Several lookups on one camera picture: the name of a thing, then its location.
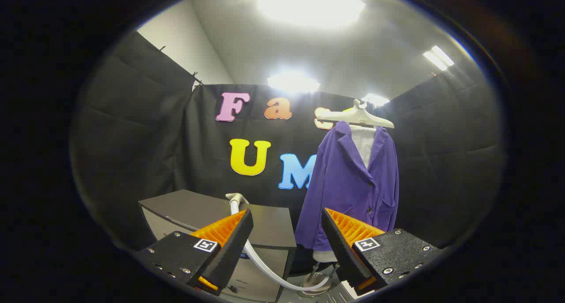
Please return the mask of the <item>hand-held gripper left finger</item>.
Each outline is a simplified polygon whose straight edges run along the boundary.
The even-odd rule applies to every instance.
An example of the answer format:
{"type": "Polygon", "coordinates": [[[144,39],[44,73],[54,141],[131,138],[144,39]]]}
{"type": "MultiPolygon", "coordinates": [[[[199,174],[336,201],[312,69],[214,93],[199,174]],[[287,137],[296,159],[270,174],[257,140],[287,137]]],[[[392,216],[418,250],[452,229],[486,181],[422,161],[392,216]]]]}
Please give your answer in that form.
{"type": "Polygon", "coordinates": [[[195,232],[169,233],[136,251],[135,259],[180,287],[219,295],[228,286],[253,227],[252,212],[239,211],[195,232]]]}

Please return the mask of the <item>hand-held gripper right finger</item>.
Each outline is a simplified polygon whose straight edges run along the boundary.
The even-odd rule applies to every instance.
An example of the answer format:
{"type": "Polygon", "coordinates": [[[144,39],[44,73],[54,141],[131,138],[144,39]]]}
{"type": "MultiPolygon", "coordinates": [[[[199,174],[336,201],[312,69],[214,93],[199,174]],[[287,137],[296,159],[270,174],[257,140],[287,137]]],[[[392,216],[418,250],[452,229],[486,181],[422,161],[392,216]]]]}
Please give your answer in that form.
{"type": "Polygon", "coordinates": [[[339,264],[339,278],[357,295],[403,281],[444,252],[403,229],[384,232],[327,207],[321,224],[339,264]]]}

